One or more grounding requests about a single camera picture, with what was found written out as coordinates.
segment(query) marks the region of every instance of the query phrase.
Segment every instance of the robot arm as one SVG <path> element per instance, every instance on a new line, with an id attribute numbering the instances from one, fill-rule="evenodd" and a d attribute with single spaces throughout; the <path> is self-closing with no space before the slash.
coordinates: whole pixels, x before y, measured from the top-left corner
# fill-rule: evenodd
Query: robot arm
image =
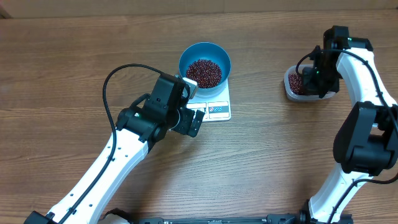
<path id="1" fill-rule="evenodd" d="M 116 123 L 116 149 L 113 159 L 97 183 L 67 216 L 72 206 L 100 173 L 111 153 L 113 135 L 102 153 L 79 183 L 46 216 L 32 212 L 25 224 L 97 223 L 111 197 L 128 173 L 145 158 L 167 130 L 195 137 L 204 113 L 186 107 L 193 98 L 197 83 L 160 73 L 152 94 L 144 94 L 128 108 L 123 109 Z M 138 104 L 144 101 L 142 108 Z"/>
<path id="2" fill-rule="evenodd" d="M 117 145 L 111 162 L 100 180 L 92 188 L 89 194 L 79 204 L 73 215 L 64 223 L 97 223 L 102 211 L 119 188 L 130 171 L 148 154 L 148 143 L 139 141 L 139 136 L 131 131 L 122 129 L 116 131 Z M 68 209 L 76 202 L 82 193 L 92 183 L 106 162 L 111 146 L 112 136 L 103 149 L 102 153 L 94 161 L 79 183 L 58 204 L 54 205 L 49 213 L 54 214 L 52 220 L 59 222 Z"/>
<path id="3" fill-rule="evenodd" d="M 373 52 L 368 49 L 361 48 L 351 48 L 346 49 L 346 51 L 352 52 L 368 61 L 376 75 L 377 82 L 380 90 L 383 92 L 385 101 L 389 106 L 396 104 L 396 101 L 390 96 L 390 94 L 388 94 L 380 79 L 379 73 L 376 70 Z M 348 54 L 340 54 L 336 64 L 336 69 L 346 83 L 352 106 L 354 106 L 356 102 L 365 101 L 370 101 L 374 105 L 382 106 L 379 97 L 377 97 L 372 76 L 362 62 Z"/>
<path id="4" fill-rule="evenodd" d="M 388 94 L 376 70 L 373 49 L 368 40 L 350 38 L 347 27 L 334 26 L 325 32 L 324 48 L 346 50 L 368 61 L 386 103 L 393 109 L 397 109 L 396 101 Z M 390 169 L 396 163 L 397 145 L 395 142 L 397 137 L 392 126 L 388 125 L 389 118 L 377 95 L 371 73 L 361 61 L 348 54 L 333 52 L 313 59 L 314 68 L 317 69 L 307 68 L 307 80 L 311 80 L 307 84 L 318 88 L 320 90 L 318 93 L 322 96 L 325 92 L 325 89 L 322 90 L 325 87 L 322 85 L 324 80 L 309 78 L 310 76 L 319 73 L 326 74 L 329 78 L 327 81 L 331 83 L 328 91 L 338 91 L 338 79 L 336 82 L 336 78 L 342 78 L 346 83 L 353 106 L 333 145 L 333 155 L 337 163 L 319 192 L 308 203 L 310 218 L 320 223 L 326 223 L 334 206 L 354 181 L 372 179 L 383 169 Z M 336 62 L 335 67 L 331 66 L 329 62 Z M 385 131 L 382 136 L 370 134 L 371 128 L 377 127 L 377 125 L 380 130 Z M 339 223 L 343 209 L 364 184 L 365 182 L 361 182 L 350 190 L 335 211 L 332 223 Z"/>

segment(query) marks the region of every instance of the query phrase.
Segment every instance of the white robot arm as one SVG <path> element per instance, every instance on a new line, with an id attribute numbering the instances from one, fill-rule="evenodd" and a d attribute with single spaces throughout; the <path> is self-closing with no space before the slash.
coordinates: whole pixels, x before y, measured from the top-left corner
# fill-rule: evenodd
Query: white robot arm
<path id="1" fill-rule="evenodd" d="M 113 121 L 105 95 L 106 84 L 111 75 L 126 67 L 144 67 L 160 73 L 152 94 L 142 95 L 120 112 L 116 127 L 112 125 L 113 133 L 102 153 L 67 196 L 54 205 L 46 216 L 32 212 L 25 224 L 98 223 L 106 204 L 128 173 L 145 158 L 156 142 L 164 138 L 167 130 L 191 137 L 199 132 L 204 112 L 186 107 L 197 90 L 197 83 L 139 64 L 120 66 L 105 81 L 103 98 L 111 124 Z M 141 102 L 144 102 L 142 108 L 138 107 Z M 123 223 L 123 219 L 117 218 L 112 223 Z"/>
<path id="2" fill-rule="evenodd" d="M 139 141 L 139 136 L 137 134 L 126 129 L 116 131 L 116 133 L 118 141 L 113 156 L 113 162 L 109 164 L 96 185 L 79 204 L 73 212 L 73 215 L 70 215 L 69 218 L 66 219 L 64 224 L 98 223 L 105 206 L 108 204 L 109 200 L 111 200 L 123 180 L 148 154 L 148 143 Z M 111 136 L 102 153 L 98 156 L 97 160 L 94 161 L 93 165 L 88 169 L 79 183 L 76 184 L 66 197 L 51 208 L 49 213 L 54 214 L 52 218 L 53 221 L 58 223 L 67 213 L 68 209 L 76 202 L 76 199 L 79 198 L 92 183 L 108 159 L 112 143 L 113 138 Z"/>
<path id="3" fill-rule="evenodd" d="M 365 61 L 368 62 L 370 67 L 372 68 L 375 77 L 378 82 L 378 86 L 382 92 L 382 96 L 385 100 L 385 102 L 388 104 L 388 106 L 392 107 L 393 105 L 396 105 L 396 101 L 388 94 L 387 90 L 385 89 L 380 76 L 376 70 L 376 67 L 374 65 L 374 54 L 372 51 L 368 50 L 367 48 L 357 48 L 357 47 L 352 47 L 350 49 L 344 49 L 347 52 L 351 52 L 356 54 L 357 56 L 360 56 L 363 58 Z M 353 57 L 352 55 L 349 54 L 344 54 L 340 53 L 338 56 L 338 60 L 336 63 L 336 70 L 337 72 L 341 75 L 342 79 L 345 81 L 346 87 L 348 89 L 349 97 L 351 100 L 352 106 L 356 106 L 357 102 L 370 102 L 374 106 L 384 106 L 383 103 L 381 102 L 380 98 L 378 97 L 378 93 L 375 88 L 375 84 L 373 82 L 373 77 L 367 68 L 367 66 L 364 65 L 360 60 L 357 58 Z M 346 121 L 345 124 L 343 125 L 343 128 L 346 128 L 349 126 L 349 122 Z M 357 126 L 355 127 L 353 124 L 351 124 L 351 127 L 353 128 L 353 131 L 356 131 L 359 133 L 358 130 L 354 130 L 355 128 L 359 129 L 361 127 Z M 335 159 L 337 160 L 337 147 L 341 147 L 342 144 L 339 143 L 341 140 L 338 140 L 338 137 L 341 139 L 341 135 L 338 134 L 338 136 L 335 139 L 335 145 L 333 146 L 333 151 L 335 155 Z M 356 136 L 352 137 L 347 137 L 345 141 L 351 140 L 350 138 L 355 138 Z M 367 144 L 368 138 L 363 138 L 362 141 L 357 141 L 361 142 L 361 144 L 352 144 L 350 145 L 351 148 L 353 148 L 351 154 L 349 156 L 354 155 L 356 151 L 359 151 L 363 146 Z M 377 156 L 380 156 L 382 153 L 382 150 L 380 151 L 374 151 L 370 153 L 376 153 L 373 155 L 374 160 L 377 161 Z M 363 164 L 357 164 L 357 170 L 360 170 L 360 172 L 353 171 L 352 169 L 347 169 L 343 170 L 342 165 L 340 163 L 336 163 L 332 172 L 329 174 L 327 177 L 325 183 L 322 185 L 321 189 L 318 191 L 317 194 L 315 194 L 309 201 L 308 203 L 308 209 L 310 212 L 310 216 L 312 219 L 317 220 L 318 222 L 321 223 L 338 223 L 340 220 L 340 215 L 345 208 L 345 206 L 348 204 L 348 202 L 354 197 L 355 193 L 366 183 L 366 182 L 360 182 L 356 186 L 354 186 L 348 193 L 347 196 L 343 197 L 347 189 L 350 187 L 350 185 L 359 179 L 372 179 L 374 176 L 373 175 L 378 175 L 382 169 L 389 169 L 391 168 L 396 161 L 396 158 L 392 157 L 392 164 L 389 163 L 387 167 L 382 167 L 378 171 L 371 172 L 369 169 L 366 168 L 366 164 L 368 161 L 363 158 Z M 335 213 L 333 215 L 333 219 L 329 220 L 331 217 L 331 214 L 334 209 L 334 206 L 338 203 L 338 201 L 343 198 L 342 202 L 340 203 L 340 206 L 335 210 Z"/>

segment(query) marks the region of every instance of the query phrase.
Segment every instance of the blue bowl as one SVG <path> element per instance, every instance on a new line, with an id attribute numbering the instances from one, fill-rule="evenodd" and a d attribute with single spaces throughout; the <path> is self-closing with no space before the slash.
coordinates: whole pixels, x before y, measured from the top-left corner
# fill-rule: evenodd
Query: blue bowl
<path id="1" fill-rule="evenodd" d="M 199 59 L 211 60 L 220 66 L 222 78 L 220 83 L 213 88 L 199 88 L 196 96 L 208 98 L 220 94 L 224 90 L 231 73 L 231 59 L 219 45 L 209 42 L 194 44 L 181 55 L 179 69 L 182 77 L 186 77 L 189 65 Z"/>

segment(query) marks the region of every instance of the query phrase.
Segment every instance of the black bracket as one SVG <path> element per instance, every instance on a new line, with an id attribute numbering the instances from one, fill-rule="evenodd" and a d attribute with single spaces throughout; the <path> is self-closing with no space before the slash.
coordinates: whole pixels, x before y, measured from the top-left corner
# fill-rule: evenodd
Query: black bracket
<path id="1" fill-rule="evenodd" d="M 310 217 L 308 200 L 303 208 L 296 214 L 270 214 L 266 217 L 244 217 L 244 218 L 184 218 L 184 219 L 163 219 L 163 218 L 134 218 L 130 213 L 118 208 L 106 213 L 117 215 L 131 224 L 325 224 Z M 341 215 L 340 220 L 334 224 L 353 224 L 351 215 Z"/>
<path id="2" fill-rule="evenodd" d="M 368 39 L 350 37 L 348 27 L 333 26 L 323 34 L 323 49 L 350 49 L 352 47 L 373 51 L 373 47 Z M 313 51 L 321 50 L 316 46 Z M 336 63 L 339 52 L 323 52 L 310 57 L 313 60 L 313 67 L 303 69 L 303 87 L 306 94 L 319 95 L 323 98 L 329 91 L 339 92 L 339 79 L 342 79 L 337 72 Z"/>
<path id="3" fill-rule="evenodd" d="M 398 106 L 391 108 L 397 117 Z M 382 135 L 371 134 L 374 124 Z M 392 121 L 383 106 L 371 102 L 357 102 L 338 131 L 333 155 L 345 173 L 363 172 L 377 176 L 383 169 L 390 169 L 398 158 L 398 139 Z"/>
<path id="4" fill-rule="evenodd" d="M 190 87 L 182 79 L 162 73 L 151 94 L 143 94 L 118 116 L 116 129 L 127 129 L 139 135 L 141 142 L 148 142 L 149 150 L 162 140 L 167 130 L 195 137 L 201 126 L 204 113 L 186 107 Z"/>
<path id="5" fill-rule="evenodd" d="M 24 224 L 56 224 L 52 218 L 54 213 L 50 212 L 46 216 L 39 212 L 33 211 L 24 221 Z"/>

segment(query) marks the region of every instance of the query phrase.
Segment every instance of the scale label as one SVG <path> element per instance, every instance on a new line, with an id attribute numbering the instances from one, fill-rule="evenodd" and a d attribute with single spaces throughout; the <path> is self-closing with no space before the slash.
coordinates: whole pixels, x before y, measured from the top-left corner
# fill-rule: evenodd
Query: scale label
<path id="1" fill-rule="evenodd" d="M 227 118 L 229 117 L 228 102 L 211 102 L 209 106 L 209 118 Z"/>
<path id="2" fill-rule="evenodd" d="M 209 113 L 228 113 L 228 106 L 209 106 Z"/>

